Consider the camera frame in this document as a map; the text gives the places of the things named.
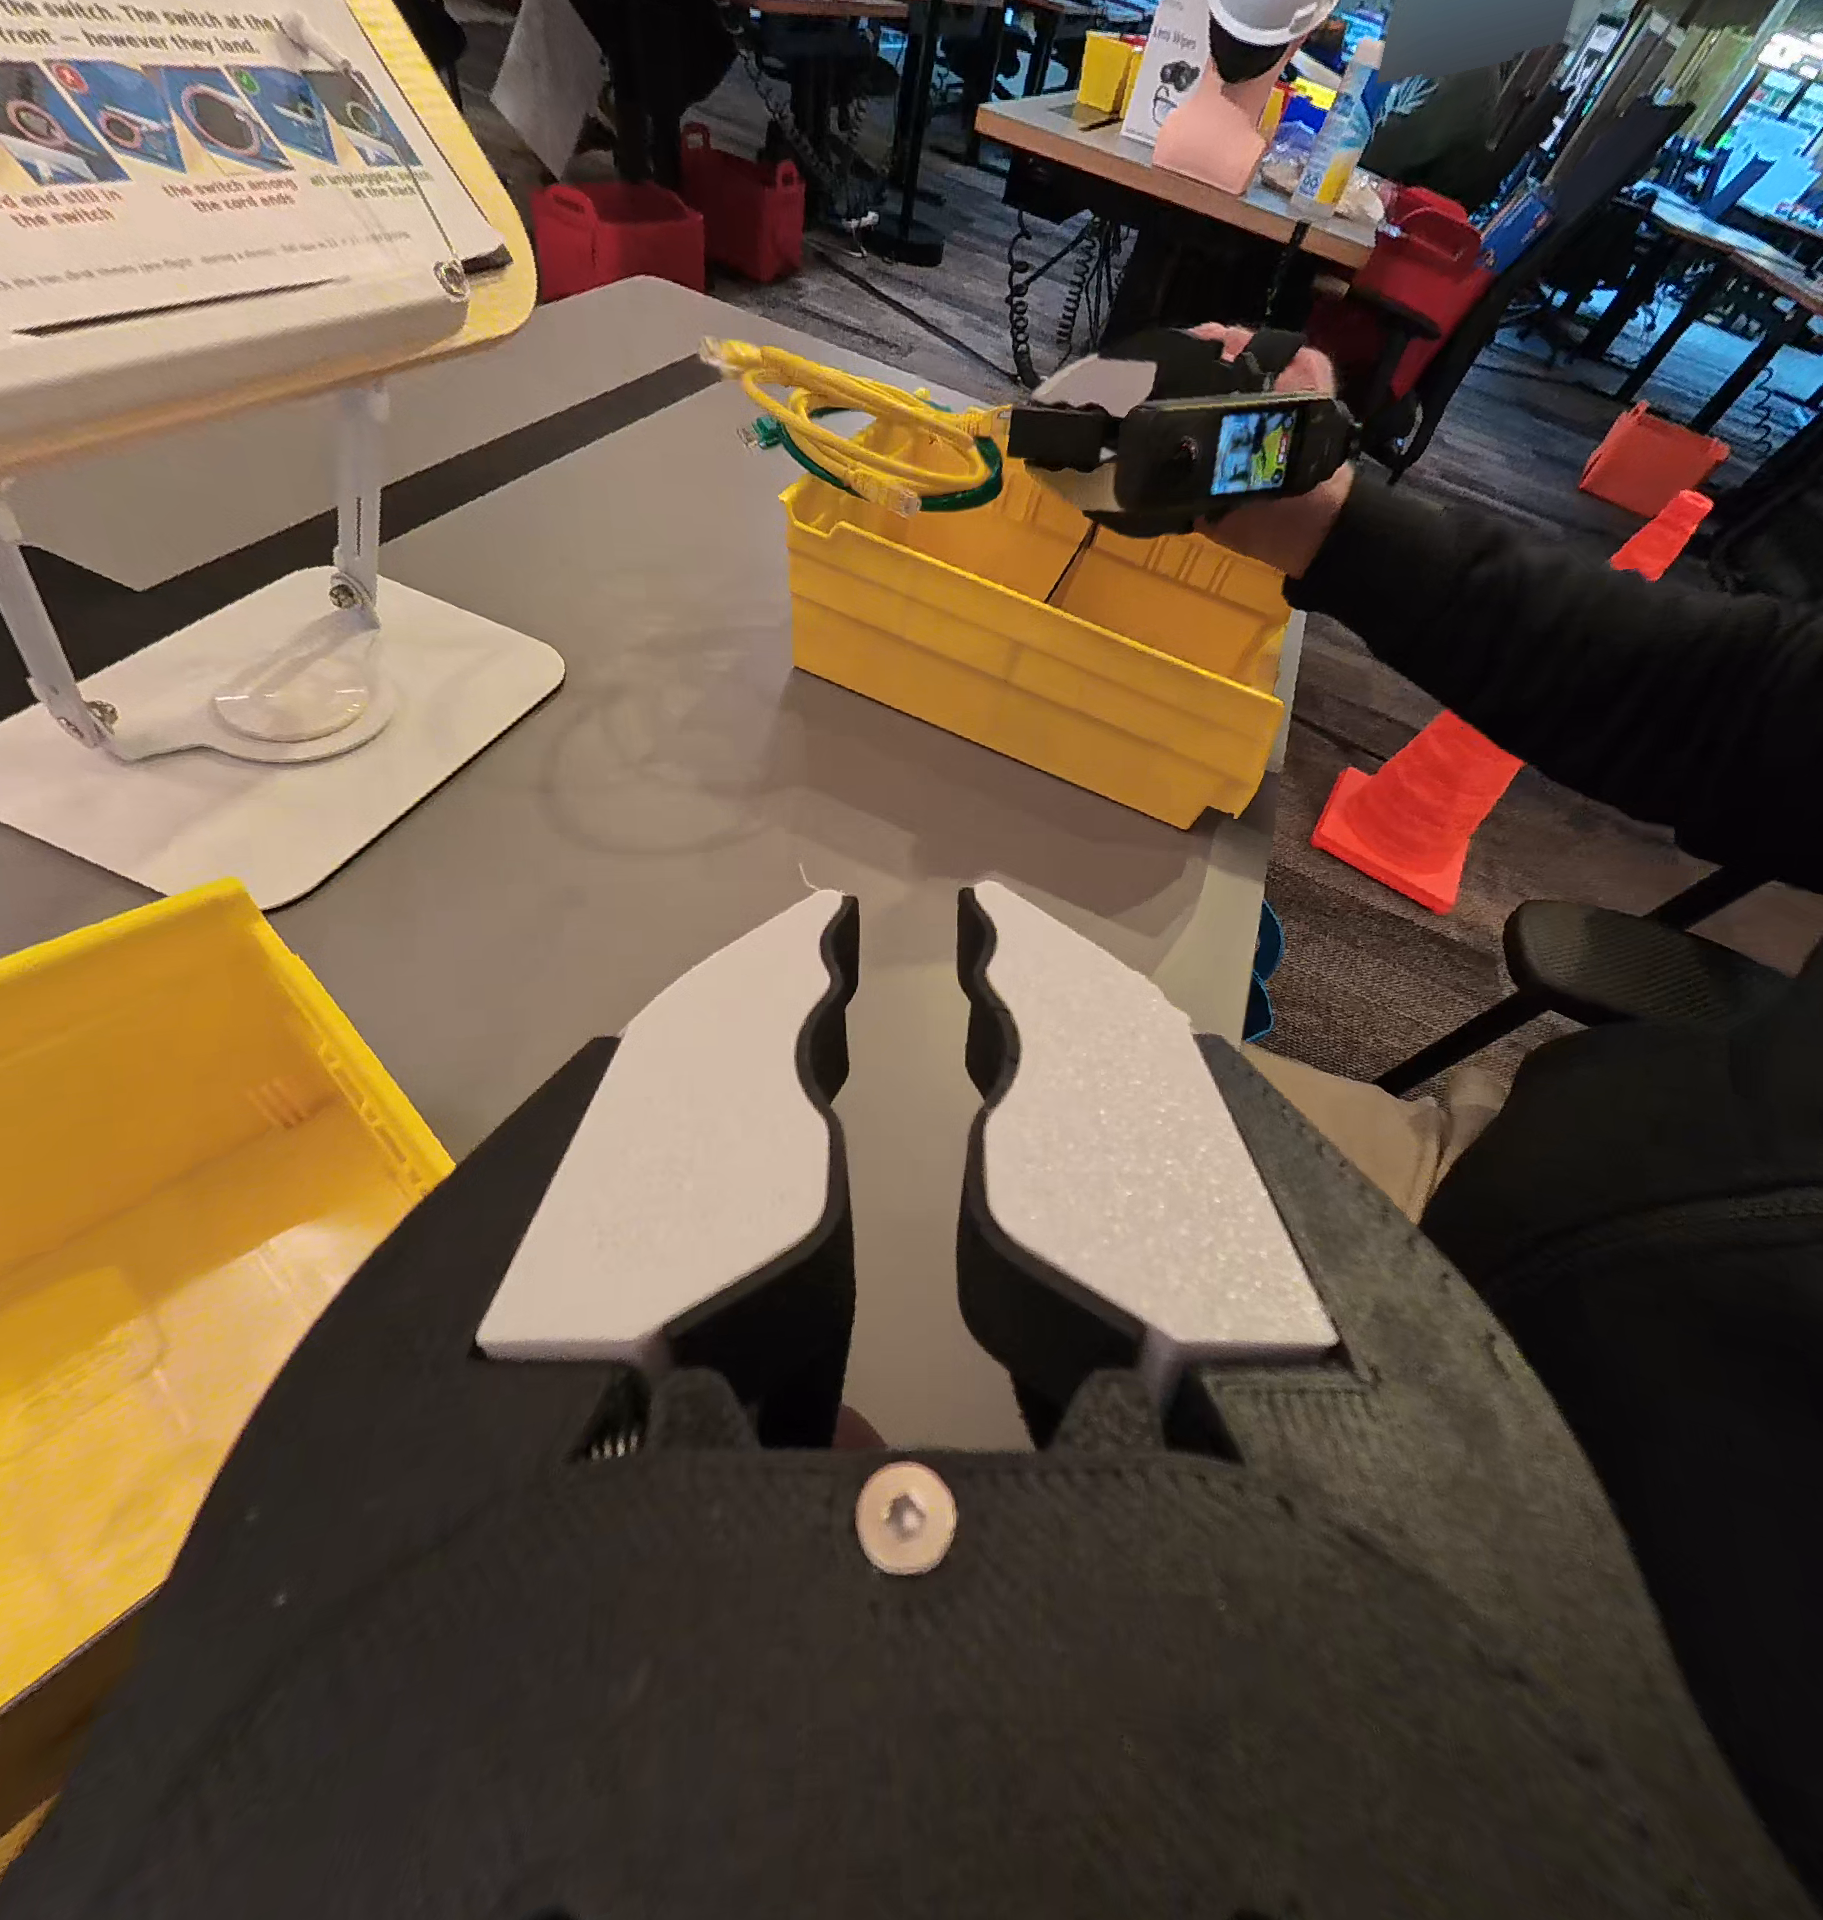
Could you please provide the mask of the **black tape strip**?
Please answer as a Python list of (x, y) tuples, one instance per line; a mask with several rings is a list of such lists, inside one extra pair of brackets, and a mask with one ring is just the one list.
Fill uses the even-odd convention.
[(508, 489), (545, 466), (570, 459), (573, 454), (712, 387), (715, 372), (699, 356), (683, 356), (636, 379), (625, 379), (603, 394), (573, 402), (557, 414), (545, 414), (530, 424), (492, 437), (482, 446), (412, 471), (386, 486), (380, 513), (382, 536), (399, 540), (415, 533), (446, 513), (463, 510), (485, 493)]

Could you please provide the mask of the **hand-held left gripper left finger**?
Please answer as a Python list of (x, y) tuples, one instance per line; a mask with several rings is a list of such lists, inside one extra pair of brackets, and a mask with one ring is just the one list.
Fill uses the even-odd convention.
[(764, 1444), (834, 1440), (857, 976), (860, 904), (817, 887), (627, 1022), (478, 1325), (482, 1355), (711, 1370)]

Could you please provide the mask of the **white instruction sheet stand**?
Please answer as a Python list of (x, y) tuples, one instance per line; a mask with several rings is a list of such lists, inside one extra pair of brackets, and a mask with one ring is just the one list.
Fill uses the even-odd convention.
[[(386, 579), (390, 382), (531, 318), (537, 267), (406, 3), (0, 3), (0, 824), (183, 893), (304, 900), (563, 686)], [(82, 678), (8, 489), (321, 395), (324, 562)]]

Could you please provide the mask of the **wooden desk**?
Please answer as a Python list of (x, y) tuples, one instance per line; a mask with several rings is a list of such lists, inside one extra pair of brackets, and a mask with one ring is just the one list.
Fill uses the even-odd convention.
[(1701, 217), (1661, 188), (1641, 207), (1641, 224), (1652, 227), (1668, 240), (1668, 259), (1701, 254), (1709, 267), (1681, 298), (1668, 328), (1615, 387), (1612, 395), (1618, 404), (1629, 404), (1641, 395), (1664, 356), (1686, 341), (1691, 328), (1700, 323), (1739, 282), (1769, 296), (1769, 315), (1756, 341), (1749, 346), (1739, 368), (1732, 369), (1711, 400), (1687, 420), (1687, 427), (1704, 437), (1762, 379), (1783, 346), (1788, 346), (1809, 323), (1823, 323), (1823, 275), (1806, 273), (1798, 260), (1752, 234)]

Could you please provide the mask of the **wooden table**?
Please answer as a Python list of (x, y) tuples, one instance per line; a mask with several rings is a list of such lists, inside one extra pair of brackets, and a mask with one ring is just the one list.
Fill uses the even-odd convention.
[(1075, 91), (990, 99), (975, 108), (972, 128), (991, 144), (1103, 181), (1139, 201), (1296, 246), (1329, 260), (1335, 269), (1358, 273), (1378, 243), (1378, 229), (1363, 220), (1345, 220), (1330, 211), (1296, 217), (1289, 208), (1289, 198), (1263, 181), (1234, 191), (1158, 165), (1149, 145), (1126, 138), (1118, 124), (1086, 124)]

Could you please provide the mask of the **yellow divided plastic bin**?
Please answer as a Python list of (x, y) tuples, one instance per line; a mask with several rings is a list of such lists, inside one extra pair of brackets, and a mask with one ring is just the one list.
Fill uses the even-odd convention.
[(1274, 568), (1102, 529), (1046, 607), (1086, 513), (1018, 463), (970, 510), (906, 517), (819, 476), (781, 507), (797, 670), (1165, 824), (1253, 802), (1289, 722)]

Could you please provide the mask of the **black pole stand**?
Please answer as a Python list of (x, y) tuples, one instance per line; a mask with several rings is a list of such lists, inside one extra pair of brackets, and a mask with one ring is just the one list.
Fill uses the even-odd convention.
[(944, 12), (947, 3), (906, 6), (892, 155), (882, 165), (878, 224), (867, 229), (867, 252), (909, 269), (936, 269), (947, 254), (944, 231), (921, 208), (924, 141), (944, 45)]

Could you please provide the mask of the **grey cloth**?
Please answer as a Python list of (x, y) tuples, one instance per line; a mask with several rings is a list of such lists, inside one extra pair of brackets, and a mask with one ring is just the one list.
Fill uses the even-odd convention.
[(607, 60), (574, 3), (518, 6), (492, 105), (553, 178), (570, 178), (603, 86)]

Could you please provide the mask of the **clear plastic bottle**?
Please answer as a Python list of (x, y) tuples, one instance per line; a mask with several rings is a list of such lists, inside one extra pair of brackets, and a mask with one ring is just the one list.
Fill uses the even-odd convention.
[(1340, 75), (1330, 108), (1310, 138), (1299, 178), (1289, 198), (1296, 224), (1313, 224), (1340, 211), (1348, 181), (1372, 138), (1372, 96), (1378, 83), (1384, 37), (1363, 37)]

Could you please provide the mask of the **orange traffic cone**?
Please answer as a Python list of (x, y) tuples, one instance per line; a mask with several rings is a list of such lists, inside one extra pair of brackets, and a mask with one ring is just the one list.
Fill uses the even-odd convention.
[(1641, 579), (1661, 579), (1686, 555), (1701, 523), (1714, 513), (1714, 496), (1681, 489), (1611, 555), (1611, 568)]
[(1517, 755), (1438, 711), (1374, 773), (1340, 773), (1310, 847), (1443, 916), (1474, 832), (1520, 769)]

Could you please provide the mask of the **black office chair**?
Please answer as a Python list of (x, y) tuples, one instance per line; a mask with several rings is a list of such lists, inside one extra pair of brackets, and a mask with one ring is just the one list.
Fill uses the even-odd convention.
[(1759, 890), (1759, 880), (1714, 867), (1647, 914), (1562, 900), (1520, 903), (1502, 930), (1512, 992), (1450, 1033), (1378, 1075), (1409, 1094), (1491, 1043), (1549, 1013), (1578, 1026), (1726, 1026), (1776, 1000), (1792, 976), (1700, 924)]

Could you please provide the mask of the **white product box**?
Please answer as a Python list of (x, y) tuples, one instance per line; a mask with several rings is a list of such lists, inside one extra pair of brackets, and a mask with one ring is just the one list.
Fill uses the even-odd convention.
[(1162, 6), (1145, 35), (1139, 68), (1121, 116), (1121, 134), (1152, 145), (1165, 121), (1188, 102), (1198, 81), (1213, 70), (1210, 6)]

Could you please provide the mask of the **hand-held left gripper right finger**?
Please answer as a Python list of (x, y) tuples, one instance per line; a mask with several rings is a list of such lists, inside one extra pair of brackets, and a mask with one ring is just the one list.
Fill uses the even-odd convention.
[(961, 887), (958, 980), (958, 1301), (1030, 1443), (1096, 1377), (1188, 1447), (1236, 1444), (1218, 1391), (1338, 1391), (1340, 1331), (1213, 1075), (1225, 1043), (1008, 882)]

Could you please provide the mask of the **orange bin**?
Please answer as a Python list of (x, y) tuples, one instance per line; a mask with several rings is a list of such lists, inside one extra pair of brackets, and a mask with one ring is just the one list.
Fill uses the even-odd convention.
[(1635, 402), (1583, 459), (1575, 489), (1592, 500), (1652, 519), (1677, 493), (1704, 492), (1732, 446)]

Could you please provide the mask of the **black mesh chair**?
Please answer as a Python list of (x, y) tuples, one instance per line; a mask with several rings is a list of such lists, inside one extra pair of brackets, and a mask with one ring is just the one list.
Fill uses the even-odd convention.
[(1627, 184), (1641, 178), (1664, 141), (1691, 116), (1687, 99), (1635, 99), (1612, 125), (1575, 155), (1571, 165), (1532, 185), (1542, 204), (1525, 224), (1517, 198), (1502, 211), (1497, 227), (1516, 227), (1520, 243), (1497, 273), (1484, 275), (1474, 302), (1453, 331), (1441, 332), (1399, 400), (1384, 400), (1363, 423), (1363, 454), (1372, 456), (1395, 486), (1425, 454), (1425, 446), (1447, 415), (1453, 395), (1474, 359), (1497, 336), (1510, 308), (1525, 298), (1527, 285), (1543, 282), (1549, 267), (1572, 249), (1578, 231), (1596, 220), (1598, 208)]

